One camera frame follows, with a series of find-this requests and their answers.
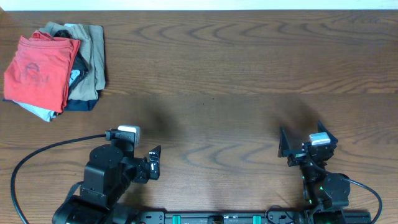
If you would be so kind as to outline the red soccer t-shirt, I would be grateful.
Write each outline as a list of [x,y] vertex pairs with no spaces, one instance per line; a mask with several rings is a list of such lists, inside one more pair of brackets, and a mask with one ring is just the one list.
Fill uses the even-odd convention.
[[4,72],[4,98],[57,113],[67,105],[70,73],[81,41],[35,31],[19,39]]

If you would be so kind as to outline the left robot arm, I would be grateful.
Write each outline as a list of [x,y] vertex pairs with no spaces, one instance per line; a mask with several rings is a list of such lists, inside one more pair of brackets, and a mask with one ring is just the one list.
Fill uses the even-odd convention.
[[53,223],[139,223],[139,212],[118,204],[130,184],[146,184],[160,177],[161,146],[149,157],[134,157],[134,142],[113,139],[94,148],[85,166],[83,181],[65,199],[52,218]]

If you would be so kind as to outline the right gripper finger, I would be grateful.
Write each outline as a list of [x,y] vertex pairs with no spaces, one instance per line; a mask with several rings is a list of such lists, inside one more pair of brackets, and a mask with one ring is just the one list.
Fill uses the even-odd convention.
[[332,135],[332,133],[329,132],[329,130],[327,130],[327,128],[323,125],[323,123],[320,120],[318,120],[317,128],[319,133],[326,133],[328,135],[328,137],[330,138],[330,144],[338,143],[338,139],[335,138],[334,135]]
[[303,149],[292,149],[290,147],[289,141],[287,139],[287,135],[285,133],[284,128],[280,128],[280,138],[279,138],[279,149],[278,149],[278,157],[290,157],[296,156],[297,154],[303,153]]

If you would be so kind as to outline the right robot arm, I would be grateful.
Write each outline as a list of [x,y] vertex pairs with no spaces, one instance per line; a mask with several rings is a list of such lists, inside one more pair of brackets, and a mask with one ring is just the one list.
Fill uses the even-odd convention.
[[278,156],[287,158],[287,165],[298,166],[302,173],[305,206],[293,216],[293,222],[343,223],[342,209],[349,205],[350,183],[343,174],[325,169],[338,140],[321,121],[317,128],[318,132],[310,134],[299,149],[291,148],[284,128],[280,128]]

